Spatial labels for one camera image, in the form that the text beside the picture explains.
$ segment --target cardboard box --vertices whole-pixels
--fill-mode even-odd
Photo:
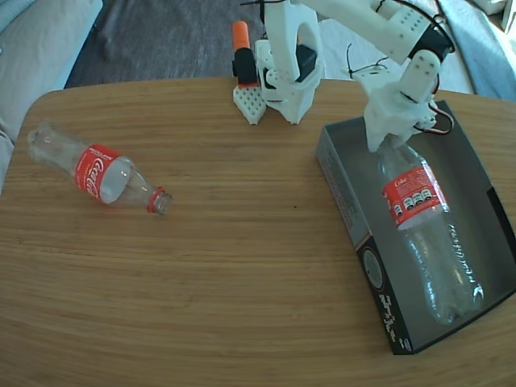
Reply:
[[[439,107],[451,113],[445,102]],[[377,155],[367,150],[364,120],[324,127],[317,149],[396,355],[430,347],[516,291],[513,230],[460,124],[445,136],[413,136],[409,145],[427,159],[446,194],[466,260],[485,293],[477,312],[450,325],[439,324],[427,309],[418,266],[381,195]]]

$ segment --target clear plastic bottle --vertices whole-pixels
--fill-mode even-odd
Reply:
[[[167,213],[172,197],[145,180],[127,157],[48,122],[31,131],[27,141],[34,161],[60,170],[108,206],[145,206],[150,213]]]
[[[443,325],[479,310],[484,289],[467,261],[446,197],[427,161],[391,135],[378,157],[385,183],[382,193],[418,266],[428,310]]]

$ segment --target wooden table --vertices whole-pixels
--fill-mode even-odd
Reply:
[[[69,89],[29,112],[0,199],[1,386],[516,384],[516,298],[416,356],[393,356],[314,157],[362,114],[324,81],[292,127],[250,127],[234,81]],[[516,105],[443,93],[516,220]],[[27,157],[49,118],[132,157],[175,202],[112,209]]]

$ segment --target plastic bottle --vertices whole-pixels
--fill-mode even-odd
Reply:
[[[378,150],[391,216],[421,275],[427,308],[443,325],[479,310],[484,289],[460,245],[450,209],[427,161],[395,136]]]
[[[148,183],[133,162],[117,152],[42,123],[27,137],[29,156],[60,170],[77,186],[109,206],[145,206],[167,213],[172,197]]]

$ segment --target cable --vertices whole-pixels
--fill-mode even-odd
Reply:
[[[441,86],[441,76],[439,74],[437,74],[437,82],[435,83],[435,88],[434,88],[434,91],[432,91],[432,94],[437,93],[440,86]]]
[[[252,6],[254,4],[277,4],[285,0],[255,0],[254,2],[241,2],[241,6]]]
[[[428,104],[428,108],[430,110],[432,110],[433,112],[439,114],[439,115],[442,115],[443,117],[446,117],[448,119],[448,121],[450,121],[450,128],[447,130],[447,131],[441,131],[439,129],[434,129],[434,128],[431,128],[431,129],[422,129],[421,127],[418,127],[417,125],[414,125],[414,129],[418,130],[418,131],[421,131],[423,133],[430,133],[432,135],[447,135],[449,134],[453,128],[455,127],[455,120],[453,119],[453,117],[447,113],[446,111],[444,110],[440,110],[438,107],[433,107],[430,103]]]
[[[381,64],[381,62],[383,62],[384,60],[388,60],[389,58],[386,56],[385,58],[381,58],[378,60],[378,62],[376,62],[375,64],[370,64],[369,66],[365,66],[363,67],[362,69],[358,69],[358,70],[352,70],[352,66],[351,66],[351,63],[349,61],[349,49],[352,47],[353,44],[349,44],[347,46],[347,51],[346,51],[346,61],[347,61],[347,73],[349,74],[349,77],[352,79],[352,75],[354,73],[358,73],[359,71],[362,71],[362,70],[367,70],[367,69],[371,69],[373,67],[377,67],[377,66],[380,66],[380,67],[383,67],[384,69],[387,69],[387,66]]]
[[[378,4],[377,10],[376,10],[376,12],[377,12],[377,13],[378,13],[378,11],[380,10],[381,6],[383,6],[383,5],[384,5],[384,2],[385,2],[385,0],[381,0],[381,1],[380,1],[380,4]]]
[[[435,17],[439,17],[439,16],[442,16],[440,14],[437,14],[436,16],[432,17],[430,16],[424,9],[418,7],[418,6],[415,6],[414,4],[410,3],[410,2],[406,2],[405,0],[393,0],[394,2],[397,2],[399,4],[402,4],[403,6],[408,6],[410,9],[412,10],[415,10],[417,12],[419,12],[421,15],[423,15],[426,19],[428,19],[428,21],[430,23],[432,23],[432,25],[434,26],[434,28],[437,28],[439,30],[439,32],[447,39],[448,43],[451,45],[451,54],[456,52],[456,47],[455,47],[455,43],[453,43],[453,40],[452,38],[450,37],[450,35],[444,30],[443,26],[441,26],[439,23],[437,23],[437,21],[435,20]]]

